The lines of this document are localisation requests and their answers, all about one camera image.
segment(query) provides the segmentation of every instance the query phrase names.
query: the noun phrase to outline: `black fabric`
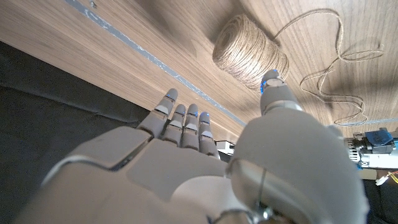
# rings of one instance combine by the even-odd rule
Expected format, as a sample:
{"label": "black fabric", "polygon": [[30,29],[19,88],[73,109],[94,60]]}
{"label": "black fabric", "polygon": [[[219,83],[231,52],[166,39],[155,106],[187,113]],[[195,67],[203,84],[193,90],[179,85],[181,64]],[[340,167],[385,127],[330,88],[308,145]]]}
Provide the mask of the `black fabric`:
{"label": "black fabric", "polygon": [[0,223],[77,145],[149,111],[0,42]]}
{"label": "black fabric", "polygon": [[370,205],[368,224],[398,223],[398,185],[377,186],[374,180],[363,180],[363,184]]}

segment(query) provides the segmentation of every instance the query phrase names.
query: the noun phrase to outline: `wood grain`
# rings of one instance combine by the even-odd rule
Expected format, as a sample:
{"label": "wood grain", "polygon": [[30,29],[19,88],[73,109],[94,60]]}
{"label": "wood grain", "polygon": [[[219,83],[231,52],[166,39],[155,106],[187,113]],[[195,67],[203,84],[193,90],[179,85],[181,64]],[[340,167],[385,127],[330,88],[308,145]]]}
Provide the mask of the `wood grain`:
{"label": "wood grain", "polygon": [[[90,7],[89,1],[80,1]],[[329,8],[343,18],[343,50],[376,49],[383,57],[356,64],[339,63],[326,92],[358,95],[370,119],[398,118],[398,4],[396,1],[255,1],[255,0],[95,0],[97,15],[159,58],[244,122],[259,116],[259,94],[219,70],[211,53],[226,21],[246,13],[272,37],[283,25],[312,9]],[[179,102],[197,103],[212,115],[216,138],[234,142],[242,130],[237,122],[163,70],[130,49],[65,1],[0,2],[0,39],[28,54],[151,109],[168,88],[177,88]],[[293,25],[277,42],[290,59],[288,84],[304,110],[323,124],[353,112],[347,105],[325,105],[303,93],[306,75],[324,70],[336,58],[337,20],[314,15]],[[398,123],[342,128],[345,136]]]}
{"label": "wood grain", "polygon": [[[342,16],[345,26],[344,51],[350,53],[381,47],[385,54],[367,62],[339,63],[336,72],[330,75],[325,85],[326,92],[364,98],[367,106],[365,113],[370,120],[398,118],[398,76],[394,60],[398,50],[398,41],[394,38],[398,27],[395,19],[398,16],[398,4],[395,1],[96,2],[98,8],[95,13],[153,52],[246,122],[259,116],[258,94],[220,71],[211,59],[215,39],[226,21],[244,12],[272,37],[286,23],[304,12],[319,8],[336,10]],[[331,124],[334,120],[355,112],[355,108],[350,105],[325,105],[299,89],[299,83],[306,75],[324,70],[336,58],[337,28],[336,18],[314,15],[287,29],[277,40],[290,59],[288,84],[304,110],[323,124]],[[200,72],[195,73],[187,65],[199,68]],[[215,82],[207,87],[206,84],[201,85],[199,80]],[[310,82],[308,87],[315,90],[315,82]],[[233,97],[227,98],[224,92],[217,90],[233,93]],[[373,125],[341,130],[350,136],[354,132],[369,131],[368,126]]]}
{"label": "wood grain", "polygon": [[211,114],[215,139],[237,140],[242,126],[65,2],[0,5],[2,41],[150,110],[176,88],[177,104],[195,102]]}

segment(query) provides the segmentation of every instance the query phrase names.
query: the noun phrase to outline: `robot finger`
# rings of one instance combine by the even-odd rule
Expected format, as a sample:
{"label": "robot finger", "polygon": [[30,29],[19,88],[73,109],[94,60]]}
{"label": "robot finger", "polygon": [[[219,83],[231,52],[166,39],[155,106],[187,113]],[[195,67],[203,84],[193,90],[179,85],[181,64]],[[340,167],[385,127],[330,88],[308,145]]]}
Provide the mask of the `robot finger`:
{"label": "robot finger", "polygon": [[210,116],[207,112],[203,112],[199,116],[199,151],[220,159],[220,154],[217,151],[210,129]]}
{"label": "robot finger", "polygon": [[153,109],[141,124],[139,124],[137,129],[148,132],[153,138],[158,138],[163,131],[164,124],[173,109],[177,97],[177,90],[173,88],[170,89],[155,109]]}
{"label": "robot finger", "polygon": [[192,104],[188,108],[182,133],[181,147],[199,150],[198,106],[196,104]]}
{"label": "robot finger", "polygon": [[178,105],[174,111],[173,118],[169,125],[167,126],[165,133],[162,137],[163,141],[169,141],[174,143],[177,147],[180,146],[181,134],[182,134],[182,124],[185,117],[185,106]]}

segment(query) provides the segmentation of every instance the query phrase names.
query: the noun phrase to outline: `metal component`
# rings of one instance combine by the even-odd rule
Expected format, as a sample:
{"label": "metal component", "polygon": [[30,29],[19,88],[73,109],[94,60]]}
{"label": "metal component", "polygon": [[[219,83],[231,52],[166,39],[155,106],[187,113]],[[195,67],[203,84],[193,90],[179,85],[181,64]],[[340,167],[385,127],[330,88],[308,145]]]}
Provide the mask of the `metal component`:
{"label": "metal component", "polygon": [[217,218],[214,224],[254,224],[253,218],[245,210],[228,210]]}
{"label": "metal component", "polygon": [[97,5],[94,3],[94,0],[90,0],[90,6],[93,8],[97,8]]}
{"label": "metal component", "polygon": [[228,154],[232,156],[234,154],[234,149],[231,148],[233,146],[230,142],[228,141],[218,141],[216,142],[216,148],[218,151]]}
{"label": "metal component", "polygon": [[395,144],[396,132],[379,131],[354,133],[345,138],[349,158],[361,168],[398,169],[398,150]]}

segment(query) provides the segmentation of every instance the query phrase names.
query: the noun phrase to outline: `screw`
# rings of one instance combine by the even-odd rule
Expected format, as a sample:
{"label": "screw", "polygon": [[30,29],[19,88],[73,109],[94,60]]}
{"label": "screw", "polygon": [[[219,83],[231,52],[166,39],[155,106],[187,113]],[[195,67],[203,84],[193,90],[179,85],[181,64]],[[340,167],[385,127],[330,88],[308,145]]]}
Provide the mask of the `screw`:
{"label": "screw", "polygon": [[97,5],[94,3],[93,0],[90,0],[90,6],[95,8],[95,9],[97,8]]}

